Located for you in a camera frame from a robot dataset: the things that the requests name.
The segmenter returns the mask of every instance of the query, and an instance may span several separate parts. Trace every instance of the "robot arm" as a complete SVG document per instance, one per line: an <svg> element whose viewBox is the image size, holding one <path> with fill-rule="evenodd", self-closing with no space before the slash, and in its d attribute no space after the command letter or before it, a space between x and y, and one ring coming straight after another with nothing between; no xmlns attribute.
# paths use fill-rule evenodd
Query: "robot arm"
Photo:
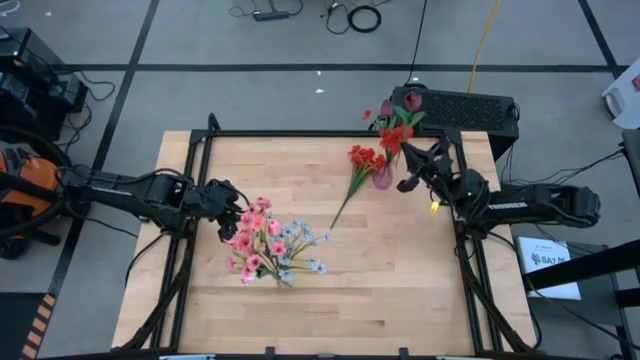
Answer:
<svg viewBox="0 0 640 360"><path fill-rule="evenodd" d="M561 224L586 228L600 217L598 195L586 187L535 184L503 185L491 192L488 182L473 169L453 173L449 140L440 139L428 151L402 144L411 176L398 184L400 192L412 191L424 181L443 202L452 206L467 231L485 238L497 225Z"/></svg>
<svg viewBox="0 0 640 360"><path fill-rule="evenodd" d="M195 216L218 221L220 238L229 239L242 212L236 205L241 193L228 180L213 179L198 187L171 169L131 177L87 166L61 167L58 177L68 199L114 207L150 219L162 231L177 235L185 229L185 218Z"/></svg>

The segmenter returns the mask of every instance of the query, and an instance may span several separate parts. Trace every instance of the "pink vase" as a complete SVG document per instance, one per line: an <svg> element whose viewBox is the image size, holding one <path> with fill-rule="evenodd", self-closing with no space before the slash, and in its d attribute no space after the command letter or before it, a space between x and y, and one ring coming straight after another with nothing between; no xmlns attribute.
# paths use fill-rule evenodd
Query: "pink vase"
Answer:
<svg viewBox="0 0 640 360"><path fill-rule="evenodd" d="M380 190L386 190L391 186L393 181L393 171L391 164L386 164L382 169L373 174L373 186Z"/></svg>

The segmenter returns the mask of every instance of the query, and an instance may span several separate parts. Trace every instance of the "yellow cable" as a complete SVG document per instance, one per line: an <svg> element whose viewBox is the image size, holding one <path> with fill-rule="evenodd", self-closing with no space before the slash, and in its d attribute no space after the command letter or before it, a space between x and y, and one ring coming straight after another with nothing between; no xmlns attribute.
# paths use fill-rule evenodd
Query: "yellow cable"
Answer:
<svg viewBox="0 0 640 360"><path fill-rule="evenodd" d="M487 39L487 35L489 35L489 31L491 31L491 25L493 24L493 19L496 17L496 13L498 12L498 8L500 8L500 1L496 0L496 4L493 6L493 10L491 11L491 16L489 16L489 21L487 22L487 26L484 29L484 33L482 34L482 40L480 40L480 46L478 46L478 50L476 51L476 57L473 60L473 68L471 68L471 79L469 80L469 86L467 87L467 93L470 93L473 90L473 82L476 78L476 67L478 66L478 59L480 58L480 50L484 46L484 41Z"/></svg>

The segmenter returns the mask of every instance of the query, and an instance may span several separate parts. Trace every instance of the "flower bouquet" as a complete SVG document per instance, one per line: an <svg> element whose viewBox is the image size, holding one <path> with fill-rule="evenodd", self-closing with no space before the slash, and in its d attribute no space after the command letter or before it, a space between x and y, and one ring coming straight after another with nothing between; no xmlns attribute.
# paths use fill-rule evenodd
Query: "flower bouquet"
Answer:
<svg viewBox="0 0 640 360"><path fill-rule="evenodd" d="M378 189L387 189L391 186L393 180L391 164L400 153L400 143L413 136L414 127L424 118L424 111L419 111L421 107L422 96L416 93L405 96L404 107L394 107L391 101L385 100L380 107L380 115L369 126L370 130L379 131L382 137L380 145L385 149L384 167L373 175L373 184ZM371 113L370 109L365 111L362 120L369 120Z"/></svg>
<svg viewBox="0 0 640 360"><path fill-rule="evenodd" d="M353 148L351 148L351 151L349 151L349 158L351 159L352 164L349 190L347 190L347 197L344 199L342 206L340 206L340 210L338 210L335 219L333 219L333 223L331 223L331 229L333 229L336 221L338 221L338 217L340 217L340 214L342 213L345 205L347 205L349 199L355 195L369 176L373 175L384 166L383 155L376 156L375 150L365 149L360 145L354 145Z"/></svg>
<svg viewBox="0 0 640 360"><path fill-rule="evenodd" d="M313 258L300 260L300 257L309 247L327 241L329 235L314 237L311 226L301 219L281 225L267 212L271 206L271 201L260 197L242 214L241 228L225 241L233 251L233 256L227 258L227 269L240 271L240 281L245 285L256 278L271 276L282 287L293 286L297 271L325 274L326 264Z"/></svg>

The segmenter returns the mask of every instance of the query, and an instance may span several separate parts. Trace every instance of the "white paper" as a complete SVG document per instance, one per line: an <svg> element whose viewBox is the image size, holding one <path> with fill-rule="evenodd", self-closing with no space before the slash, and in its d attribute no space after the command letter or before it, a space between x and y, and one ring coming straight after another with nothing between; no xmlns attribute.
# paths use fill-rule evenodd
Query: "white paper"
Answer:
<svg viewBox="0 0 640 360"><path fill-rule="evenodd" d="M555 243L551 240L520 237L518 242L520 244L520 258L522 259L525 273L571 260L569 249L566 248L567 243L564 241ZM575 282L539 291L542 295L553 299L581 299L580 289ZM540 297L535 291L529 292L528 295L530 297Z"/></svg>

